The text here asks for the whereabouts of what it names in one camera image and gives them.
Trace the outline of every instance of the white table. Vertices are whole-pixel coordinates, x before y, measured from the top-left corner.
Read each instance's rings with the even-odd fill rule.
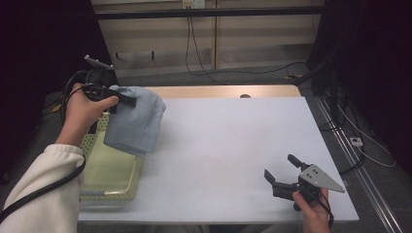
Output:
[[[289,153],[344,186],[303,97],[163,100],[167,109],[156,151],[145,157],[136,199],[121,207],[81,209],[79,221],[301,221],[293,202],[273,197],[263,177],[267,169],[278,182],[297,182]],[[331,191],[329,201],[335,221],[359,219],[347,192]]]

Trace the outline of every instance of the hand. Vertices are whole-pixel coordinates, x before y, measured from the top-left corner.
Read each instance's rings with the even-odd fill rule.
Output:
[[[82,87],[80,83],[74,84],[72,93],[80,87]],[[82,90],[77,90],[67,104],[66,121],[55,142],[79,147],[90,126],[102,116],[104,110],[115,106],[118,102],[117,96],[93,102],[85,96]]]
[[[328,191],[321,188],[320,201],[327,206]],[[317,201],[308,204],[298,192],[293,193],[293,199],[303,212],[303,229],[305,233],[329,233],[328,213]]]

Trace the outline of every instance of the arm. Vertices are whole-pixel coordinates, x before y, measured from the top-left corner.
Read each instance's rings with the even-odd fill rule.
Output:
[[[74,93],[55,144],[48,146],[31,164],[10,193],[5,208],[79,167],[84,162],[83,151],[79,148],[84,135],[102,111],[118,101],[118,97],[110,97],[92,102],[81,90]],[[22,206],[1,223],[0,232],[76,232],[82,183],[83,174]]]
[[[327,189],[321,188],[321,193],[323,194],[323,196],[321,195],[321,202],[327,205]],[[328,227],[328,213],[318,202],[314,201],[309,205],[298,192],[293,193],[293,199],[303,212],[303,229],[305,233],[330,232]]]

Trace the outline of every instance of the gray towel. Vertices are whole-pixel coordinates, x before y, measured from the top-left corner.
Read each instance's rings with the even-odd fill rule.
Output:
[[[137,102],[135,108],[118,103],[117,112],[110,115],[104,144],[139,156],[154,152],[166,105],[156,93],[143,87],[112,85],[110,88],[137,98]]]

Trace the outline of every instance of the white sleeve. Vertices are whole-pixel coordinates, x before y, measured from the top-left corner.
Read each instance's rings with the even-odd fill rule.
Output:
[[[82,154],[83,151],[74,146],[48,146],[14,187],[4,209],[33,191],[71,174],[84,162]],[[71,182],[27,203],[1,223],[0,232],[77,232],[83,181],[81,173]]]

